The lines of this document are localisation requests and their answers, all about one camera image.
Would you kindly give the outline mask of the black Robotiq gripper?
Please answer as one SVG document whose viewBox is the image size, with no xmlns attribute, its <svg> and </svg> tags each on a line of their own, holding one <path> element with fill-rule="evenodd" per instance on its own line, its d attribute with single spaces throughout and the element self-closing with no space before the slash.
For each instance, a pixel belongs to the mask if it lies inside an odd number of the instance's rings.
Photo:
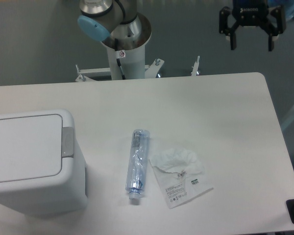
<svg viewBox="0 0 294 235">
<path fill-rule="evenodd" d="M 230 27 L 231 15 L 235 22 Z M 237 47 L 235 32 L 239 26 L 259 26 L 268 35 L 268 51 L 273 51 L 273 38 L 286 30 L 285 7 L 269 8 L 267 0 L 234 0 L 233 8 L 225 6 L 219 12 L 219 33 L 229 37 L 231 50 Z"/>
</svg>

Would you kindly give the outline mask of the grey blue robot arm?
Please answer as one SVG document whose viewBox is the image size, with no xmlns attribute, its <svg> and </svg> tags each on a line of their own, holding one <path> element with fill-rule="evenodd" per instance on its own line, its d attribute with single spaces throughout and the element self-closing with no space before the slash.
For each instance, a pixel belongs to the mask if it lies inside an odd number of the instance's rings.
<svg viewBox="0 0 294 235">
<path fill-rule="evenodd" d="M 146 44 L 151 37 L 149 20 L 137 11 L 135 0 L 81 0 L 80 29 L 91 39 L 119 51 L 132 50 Z M 219 12 L 219 33 L 229 37 L 236 48 L 235 31 L 239 26 L 258 26 L 268 36 L 268 48 L 274 48 L 273 38 L 286 29 L 283 5 L 270 8 L 266 0 L 235 0 L 233 7 Z"/>
</svg>

